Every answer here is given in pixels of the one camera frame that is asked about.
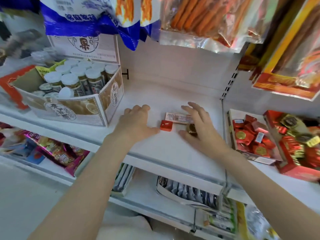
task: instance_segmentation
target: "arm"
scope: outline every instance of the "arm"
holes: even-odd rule
[[[198,104],[182,106],[192,115],[198,138],[179,134],[195,149],[215,159],[242,185],[258,209],[283,240],[319,239],[320,216],[228,147],[215,130],[209,114]]]
[[[147,127],[148,105],[126,109],[82,174],[28,240],[96,239],[116,173],[130,148],[159,132]]]

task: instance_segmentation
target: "white floor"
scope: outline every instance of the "white floor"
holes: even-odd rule
[[[67,189],[68,186],[38,174],[0,164],[0,239],[25,240]],[[135,218],[132,221],[130,218],[137,215],[134,211],[109,203],[103,223],[132,225],[135,222],[137,227],[143,227],[143,220]],[[198,239],[154,219],[150,219],[150,224],[154,231],[168,239]]]

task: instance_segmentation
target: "finger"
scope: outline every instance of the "finger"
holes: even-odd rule
[[[158,134],[159,132],[160,132],[160,128],[158,127],[148,127],[147,136],[150,137]]]
[[[130,111],[131,111],[131,109],[126,108],[126,109],[124,110],[124,114],[126,115],[126,114],[130,113]]]
[[[142,105],[142,110],[144,110],[144,111],[149,111],[149,110],[150,110],[150,106],[144,104],[144,105]]]
[[[200,118],[203,122],[211,122],[209,113],[205,111],[204,108],[202,108],[200,105],[194,103],[194,102],[188,102],[188,104],[194,108],[196,111],[198,111]]]
[[[132,108],[132,112],[138,111],[139,109],[141,109],[141,107],[139,105],[134,105],[134,107]]]
[[[200,140],[192,135],[190,135],[187,131],[185,130],[180,130],[179,135],[186,141],[188,142],[194,149],[197,149],[201,151],[201,145],[200,145]]]
[[[181,108],[192,116],[193,122],[195,124],[202,122],[202,119],[200,118],[198,111],[185,105],[182,105]]]

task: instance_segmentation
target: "person's left hand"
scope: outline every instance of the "person's left hand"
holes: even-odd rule
[[[132,109],[126,108],[113,133],[128,138],[132,145],[159,133],[159,128],[147,126],[149,110],[150,106],[146,104],[142,107],[135,105]]]

